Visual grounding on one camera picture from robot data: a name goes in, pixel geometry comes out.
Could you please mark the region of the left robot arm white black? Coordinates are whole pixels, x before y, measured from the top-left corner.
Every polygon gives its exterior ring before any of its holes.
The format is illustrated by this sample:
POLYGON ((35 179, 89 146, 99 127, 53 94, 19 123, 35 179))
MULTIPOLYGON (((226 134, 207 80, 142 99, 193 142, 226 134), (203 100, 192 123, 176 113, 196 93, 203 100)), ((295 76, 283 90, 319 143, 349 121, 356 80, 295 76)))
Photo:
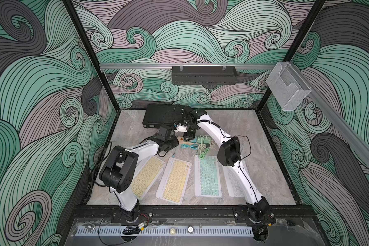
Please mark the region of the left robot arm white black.
POLYGON ((99 172, 99 179, 116 195, 120 208, 132 212, 138 203, 130 187, 137 164, 178 145, 173 128, 160 126, 157 133, 134 147, 113 147, 99 172))

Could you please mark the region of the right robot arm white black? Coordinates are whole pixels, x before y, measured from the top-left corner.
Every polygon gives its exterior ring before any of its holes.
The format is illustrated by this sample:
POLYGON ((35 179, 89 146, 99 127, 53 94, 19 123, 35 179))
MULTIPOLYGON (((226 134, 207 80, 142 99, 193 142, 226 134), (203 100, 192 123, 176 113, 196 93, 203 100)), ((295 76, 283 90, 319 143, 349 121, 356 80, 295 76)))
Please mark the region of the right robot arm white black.
POLYGON ((231 136, 222 130, 203 109, 174 105, 172 119, 176 130, 193 133, 203 129, 219 146, 217 159, 221 165, 236 177, 244 192, 249 219, 255 223, 272 224, 275 217, 267 199, 258 191, 249 173, 245 169, 244 157, 241 155, 239 135, 231 136))

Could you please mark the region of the black wall shelf tray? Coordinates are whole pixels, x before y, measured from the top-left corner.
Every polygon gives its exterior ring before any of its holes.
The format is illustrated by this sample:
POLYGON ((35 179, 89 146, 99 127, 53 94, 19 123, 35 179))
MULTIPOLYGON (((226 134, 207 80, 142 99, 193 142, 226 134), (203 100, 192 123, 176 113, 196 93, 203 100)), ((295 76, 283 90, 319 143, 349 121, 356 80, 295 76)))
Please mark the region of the black wall shelf tray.
POLYGON ((214 88, 217 85, 234 85, 238 73, 234 66, 173 66, 171 81, 174 85, 202 85, 214 88))

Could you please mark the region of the black computer box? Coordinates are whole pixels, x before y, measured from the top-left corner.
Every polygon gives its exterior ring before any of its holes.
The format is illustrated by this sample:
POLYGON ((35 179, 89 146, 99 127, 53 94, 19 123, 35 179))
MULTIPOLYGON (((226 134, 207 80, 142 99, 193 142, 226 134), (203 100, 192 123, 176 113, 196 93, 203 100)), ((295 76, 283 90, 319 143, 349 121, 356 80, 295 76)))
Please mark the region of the black computer box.
POLYGON ((173 127, 179 121, 180 107, 166 104, 149 104, 142 125, 144 128, 158 129, 161 125, 173 127))

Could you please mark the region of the green wireless keyboard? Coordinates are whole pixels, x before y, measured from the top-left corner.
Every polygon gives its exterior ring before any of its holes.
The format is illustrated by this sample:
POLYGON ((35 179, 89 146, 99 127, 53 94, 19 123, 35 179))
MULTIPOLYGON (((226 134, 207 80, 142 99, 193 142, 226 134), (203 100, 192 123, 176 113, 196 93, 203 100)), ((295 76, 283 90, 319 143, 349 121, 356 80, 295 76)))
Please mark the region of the green wireless keyboard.
POLYGON ((216 156, 194 157, 195 195, 201 197, 221 197, 219 162, 216 156))

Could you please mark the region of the white wireless keyboard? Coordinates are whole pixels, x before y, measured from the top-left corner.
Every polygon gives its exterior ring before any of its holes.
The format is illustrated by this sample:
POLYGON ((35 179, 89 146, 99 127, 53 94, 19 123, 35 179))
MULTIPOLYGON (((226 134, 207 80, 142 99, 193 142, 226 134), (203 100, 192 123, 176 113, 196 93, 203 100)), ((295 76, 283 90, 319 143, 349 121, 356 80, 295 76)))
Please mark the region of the white wireless keyboard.
POLYGON ((231 171, 228 167, 222 167, 224 178, 228 190, 228 194, 230 197, 244 197, 244 191, 241 187, 239 180, 236 178, 236 175, 233 171, 231 171))

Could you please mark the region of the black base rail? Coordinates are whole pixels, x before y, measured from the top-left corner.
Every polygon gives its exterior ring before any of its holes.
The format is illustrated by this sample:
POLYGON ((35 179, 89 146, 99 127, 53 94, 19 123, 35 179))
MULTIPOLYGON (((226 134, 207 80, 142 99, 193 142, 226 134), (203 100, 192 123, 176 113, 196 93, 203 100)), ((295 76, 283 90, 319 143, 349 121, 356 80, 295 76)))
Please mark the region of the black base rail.
POLYGON ((260 219, 252 218, 246 205, 140 205, 134 212, 127 212, 115 205, 75 206, 70 218, 106 218, 114 222, 165 221, 168 219, 228 219, 236 223, 271 223, 272 219, 314 217, 310 206, 271 206, 260 219))

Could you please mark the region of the clear acrylic wall holder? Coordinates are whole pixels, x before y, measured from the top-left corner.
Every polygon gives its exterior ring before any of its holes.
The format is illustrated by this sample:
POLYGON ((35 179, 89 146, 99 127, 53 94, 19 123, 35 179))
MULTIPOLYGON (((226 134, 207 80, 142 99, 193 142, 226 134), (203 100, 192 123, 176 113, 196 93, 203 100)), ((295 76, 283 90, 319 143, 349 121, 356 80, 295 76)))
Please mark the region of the clear acrylic wall holder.
POLYGON ((288 61, 278 62, 266 83, 283 111, 294 111, 311 92, 300 69, 288 61))

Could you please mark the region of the aluminium wall rail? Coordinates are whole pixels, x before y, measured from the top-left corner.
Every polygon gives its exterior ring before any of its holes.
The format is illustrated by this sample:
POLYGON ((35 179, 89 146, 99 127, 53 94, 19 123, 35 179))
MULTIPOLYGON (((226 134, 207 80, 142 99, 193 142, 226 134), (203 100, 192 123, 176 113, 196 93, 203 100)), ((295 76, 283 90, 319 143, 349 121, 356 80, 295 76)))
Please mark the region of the aluminium wall rail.
POLYGON ((108 69, 172 69, 173 66, 214 66, 225 68, 227 66, 234 66, 237 70, 270 70, 275 67, 277 63, 272 64, 197 64, 197 63, 100 63, 99 67, 103 70, 108 69))

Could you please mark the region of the yellow wireless keyboard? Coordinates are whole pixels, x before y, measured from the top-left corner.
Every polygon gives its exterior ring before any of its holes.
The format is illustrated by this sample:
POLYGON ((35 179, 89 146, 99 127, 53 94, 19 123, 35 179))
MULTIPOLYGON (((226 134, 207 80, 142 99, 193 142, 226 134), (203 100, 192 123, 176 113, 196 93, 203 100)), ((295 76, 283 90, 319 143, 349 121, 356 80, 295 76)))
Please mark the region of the yellow wireless keyboard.
POLYGON ((164 169, 161 182, 156 192, 156 198, 171 202, 176 205, 181 205, 192 163, 169 158, 169 161, 164 169))
POLYGON ((142 200, 154 182, 162 173, 166 163, 155 156, 141 161, 136 167, 131 189, 138 200, 142 200))

